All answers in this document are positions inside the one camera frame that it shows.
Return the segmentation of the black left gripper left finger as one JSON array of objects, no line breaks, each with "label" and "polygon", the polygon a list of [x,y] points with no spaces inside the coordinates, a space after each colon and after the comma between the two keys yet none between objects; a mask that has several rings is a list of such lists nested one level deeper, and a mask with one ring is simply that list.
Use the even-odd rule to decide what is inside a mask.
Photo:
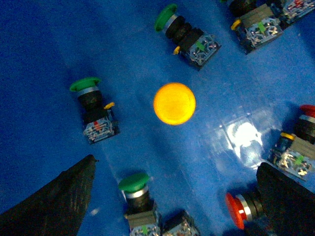
[{"label": "black left gripper left finger", "polygon": [[97,160],[88,155],[0,215],[2,236],[75,236],[90,200]]}]

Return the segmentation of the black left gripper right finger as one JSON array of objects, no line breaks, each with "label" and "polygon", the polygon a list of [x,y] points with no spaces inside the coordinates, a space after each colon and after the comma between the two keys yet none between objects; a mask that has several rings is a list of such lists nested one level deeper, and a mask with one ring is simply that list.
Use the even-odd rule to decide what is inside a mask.
[{"label": "black left gripper right finger", "polygon": [[269,222],[279,236],[313,236],[315,234],[315,194],[263,162],[256,179],[261,204]]}]

